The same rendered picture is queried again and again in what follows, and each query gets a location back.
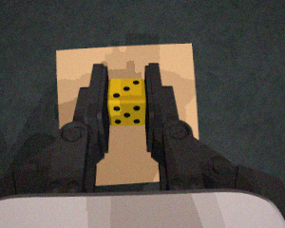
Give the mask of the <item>yellow die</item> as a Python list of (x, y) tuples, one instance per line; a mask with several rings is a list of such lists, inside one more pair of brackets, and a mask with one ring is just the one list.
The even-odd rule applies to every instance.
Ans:
[(107, 106), (111, 125), (145, 124), (144, 79), (110, 79)]

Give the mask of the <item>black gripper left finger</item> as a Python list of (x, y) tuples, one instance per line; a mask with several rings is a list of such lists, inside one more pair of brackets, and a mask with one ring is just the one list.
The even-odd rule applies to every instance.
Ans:
[(35, 193), (95, 193), (97, 163), (108, 153), (108, 70), (93, 64), (89, 87), (80, 87), (73, 120), (56, 142), (0, 174), (0, 198)]

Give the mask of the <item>tan mat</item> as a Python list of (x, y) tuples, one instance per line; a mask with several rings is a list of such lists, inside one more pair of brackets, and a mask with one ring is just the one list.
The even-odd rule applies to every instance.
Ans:
[[(56, 50), (59, 127), (72, 122), (80, 87), (89, 87), (93, 64), (110, 79), (144, 79), (144, 67), (159, 63), (161, 83), (172, 86), (180, 120), (199, 139), (192, 44)], [(159, 164), (146, 150), (144, 125), (110, 125), (108, 153), (97, 163), (96, 185), (160, 181)], [(95, 185), (95, 186), (96, 186)]]

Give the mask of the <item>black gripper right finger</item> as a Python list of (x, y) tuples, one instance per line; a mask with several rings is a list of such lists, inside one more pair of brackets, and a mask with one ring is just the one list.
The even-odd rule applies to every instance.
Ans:
[(173, 87), (162, 85), (159, 63), (144, 67), (144, 88), (146, 150), (159, 164), (161, 191), (246, 190), (268, 198), (285, 219), (283, 181), (249, 167), (232, 165), (196, 139), (191, 126), (179, 118)]

